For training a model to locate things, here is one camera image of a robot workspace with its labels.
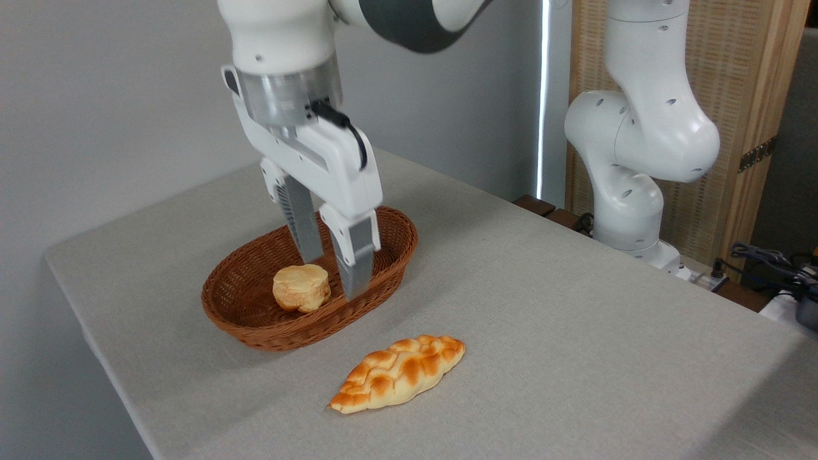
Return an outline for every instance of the braided bread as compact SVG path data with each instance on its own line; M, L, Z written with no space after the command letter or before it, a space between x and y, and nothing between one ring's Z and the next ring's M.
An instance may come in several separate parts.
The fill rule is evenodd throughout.
M440 382L465 353L463 342L449 336L399 340L368 354L330 401L341 413L403 404Z

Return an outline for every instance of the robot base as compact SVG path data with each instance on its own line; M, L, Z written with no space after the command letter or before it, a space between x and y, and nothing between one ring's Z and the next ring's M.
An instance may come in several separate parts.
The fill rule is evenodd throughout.
M690 280L692 272L681 262L679 251L659 240L655 245L642 250L623 250L625 254L653 265L675 277Z

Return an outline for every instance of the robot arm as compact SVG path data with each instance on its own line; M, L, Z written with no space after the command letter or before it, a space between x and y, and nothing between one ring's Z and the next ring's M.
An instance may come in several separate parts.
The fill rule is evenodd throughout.
M324 204L344 294L363 293L380 249L372 147L346 115L335 59L341 21L415 52L454 43L490 0L218 0L233 40L225 84L267 190L305 263L323 255L311 193Z
M622 92L579 95L565 119L594 190L594 238L685 277L659 240L664 200L651 177L693 182L719 152L716 125L685 69L690 0L609 0L605 66Z

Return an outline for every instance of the pastry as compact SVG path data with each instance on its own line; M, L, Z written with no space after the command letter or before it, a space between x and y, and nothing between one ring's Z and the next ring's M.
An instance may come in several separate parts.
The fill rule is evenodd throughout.
M463 342L449 336L399 340L368 354L330 401L341 413L403 404L440 382L465 353Z
M329 274L313 264L282 268L272 279L272 294L287 311L313 312L330 298Z

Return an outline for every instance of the brown wicker basket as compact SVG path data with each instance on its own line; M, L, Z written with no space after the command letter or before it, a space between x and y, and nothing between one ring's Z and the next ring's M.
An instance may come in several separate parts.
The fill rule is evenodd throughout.
M344 298L335 252L326 225L317 220L324 255L313 262L330 274L332 296L312 313L286 312L272 295L278 270L303 264L290 231L281 227L233 251L202 287L202 305L219 329L259 350L285 351L310 345L340 331L384 303L401 284L417 247L415 225L402 212L378 209L381 250L375 253L369 290Z

